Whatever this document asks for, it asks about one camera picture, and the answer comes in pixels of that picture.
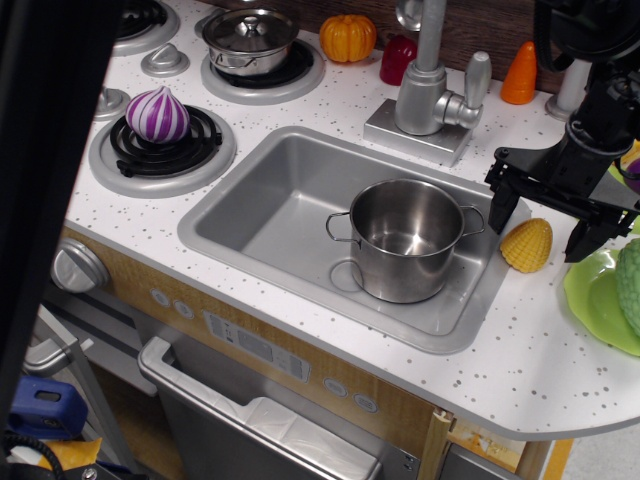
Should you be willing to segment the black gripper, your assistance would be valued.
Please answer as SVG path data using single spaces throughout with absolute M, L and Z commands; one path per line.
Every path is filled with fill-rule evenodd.
M 500 234 L 521 198 L 580 219 L 565 249 L 566 262 L 580 262 L 610 238 L 626 235 L 639 210 L 601 203 L 592 193 L 629 145 L 606 148 L 569 134 L 540 149 L 499 147 L 485 182 L 493 192 L 489 225 Z

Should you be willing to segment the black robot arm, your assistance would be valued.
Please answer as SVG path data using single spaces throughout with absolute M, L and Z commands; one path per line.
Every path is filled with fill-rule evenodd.
M 565 260 L 576 263 L 627 235 L 639 215 L 638 195 L 609 172 L 639 138 L 639 4 L 538 1 L 534 45 L 549 71 L 590 63 L 586 94 L 557 144 L 495 151 L 485 179 L 494 194 L 488 224 L 502 232 L 521 198 L 574 217 Z

